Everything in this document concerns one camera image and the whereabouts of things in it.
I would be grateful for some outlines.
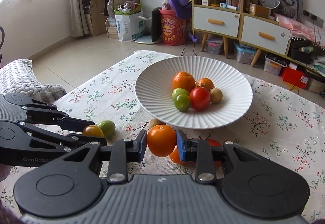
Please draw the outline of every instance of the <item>wooden leg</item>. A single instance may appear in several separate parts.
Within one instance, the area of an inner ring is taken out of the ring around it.
[[[256,54],[253,58],[253,61],[251,62],[251,67],[254,67],[256,61],[258,60],[258,58],[260,57],[262,50],[261,49],[257,49]]]
[[[228,38],[224,36],[225,58],[228,58]]]
[[[203,39],[202,39],[202,45],[201,45],[201,52],[204,52],[204,48],[205,48],[205,45],[206,45],[206,41],[208,39],[208,33],[204,33],[203,35]]]

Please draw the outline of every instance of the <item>red bucket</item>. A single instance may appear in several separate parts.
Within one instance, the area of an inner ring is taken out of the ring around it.
[[[162,42],[166,45],[186,44],[186,20],[176,17],[174,10],[160,9]]]

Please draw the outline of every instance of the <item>red box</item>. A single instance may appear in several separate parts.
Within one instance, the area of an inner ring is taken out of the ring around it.
[[[303,72],[292,69],[291,67],[283,69],[281,76],[284,82],[290,83],[299,88],[305,88],[309,80]]]

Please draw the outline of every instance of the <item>green tomato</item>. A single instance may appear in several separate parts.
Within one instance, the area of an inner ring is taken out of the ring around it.
[[[180,94],[176,97],[174,104],[179,111],[187,111],[191,106],[191,101],[188,95]]]
[[[97,126],[101,128],[105,138],[112,137],[115,134],[115,124],[111,120],[103,120]]]
[[[172,94],[173,100],[176,100],[177,96],[180,94],[185,94],[185,95],[190,96],[190,93],[186,89],[176,88],[173,90],[173,94]]]

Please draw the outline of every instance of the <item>orange drawer handle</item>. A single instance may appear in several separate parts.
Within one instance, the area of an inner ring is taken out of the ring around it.
[[[268,34],[265,34],[265,33],[262,33],[262,32],[258,32],[258,35],[260,36],[260,37],[263,37],[263,38],[265,38],[265,39],[269,39],[269,40],[271,40],[271,41],[273,41],[275,38],[274,38],[274,36],[272,36],[272,35],[268,35]]]
[[[223,21],[208,19],[208,23],[222,25],[223,24]]]

